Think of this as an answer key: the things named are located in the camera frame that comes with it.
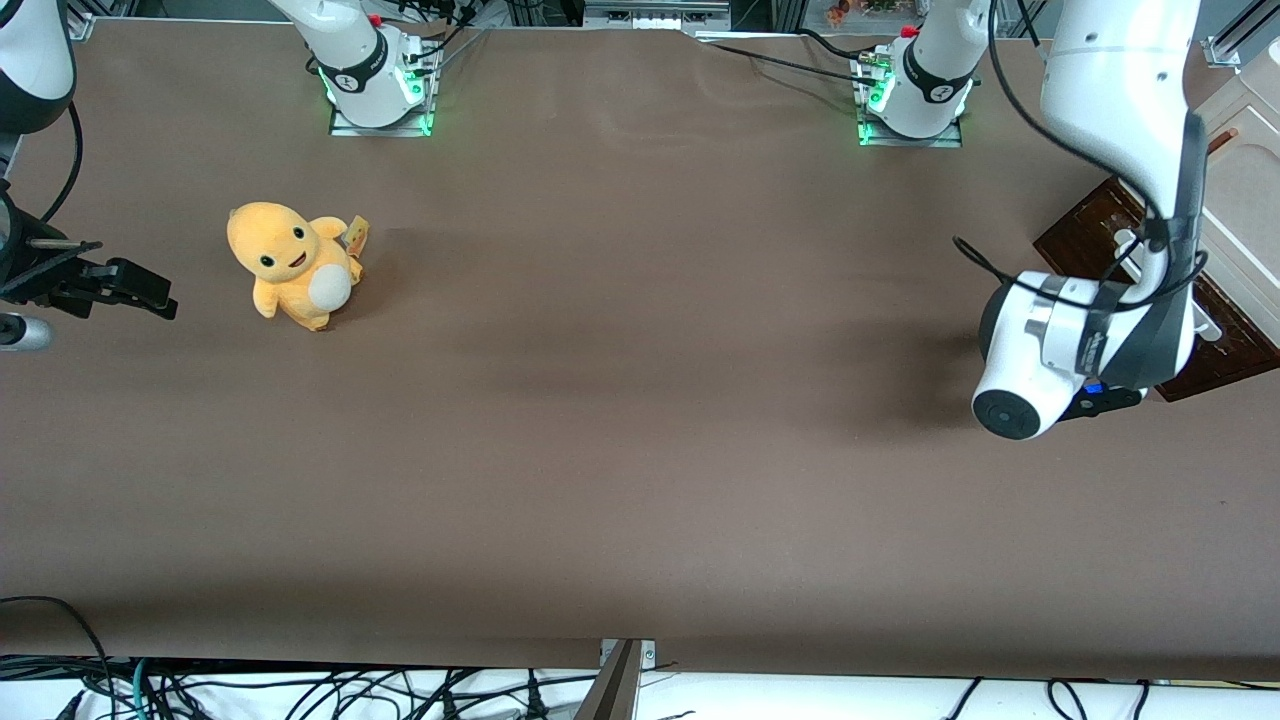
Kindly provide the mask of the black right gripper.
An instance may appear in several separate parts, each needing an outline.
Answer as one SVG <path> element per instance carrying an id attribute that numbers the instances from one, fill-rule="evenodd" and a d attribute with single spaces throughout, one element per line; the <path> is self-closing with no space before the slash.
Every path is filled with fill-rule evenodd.
<path id="1" fill-rule="evenodd" d="M 179 302 L 170 299 L 172 282 L 137 263 L 113 258 L 104 265 L 104 288 L 84 273 L 96 264 L 84 255 L 100 241 L 77 241 L 19 209 L 9 192 L 3 200 L 1 297 L 4 302 L 54 307 L 88 319 L 96 305 L 134 307 L 177 318 Z M 165 302 L 163 306 L 150 302 Z"/>

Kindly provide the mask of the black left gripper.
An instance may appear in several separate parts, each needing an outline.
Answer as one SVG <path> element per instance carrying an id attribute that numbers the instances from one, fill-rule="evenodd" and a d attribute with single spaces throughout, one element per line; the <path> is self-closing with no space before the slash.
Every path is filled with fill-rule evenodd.
<path id="1" fill-rule="evenodd" d="M 1064 411 L 1064 420 L 1097 418 L 1105 413 L 1135 407 L 1144 398 L 1146 389 L 1130 389 L 1105 383 L 1085 383 Z"/>

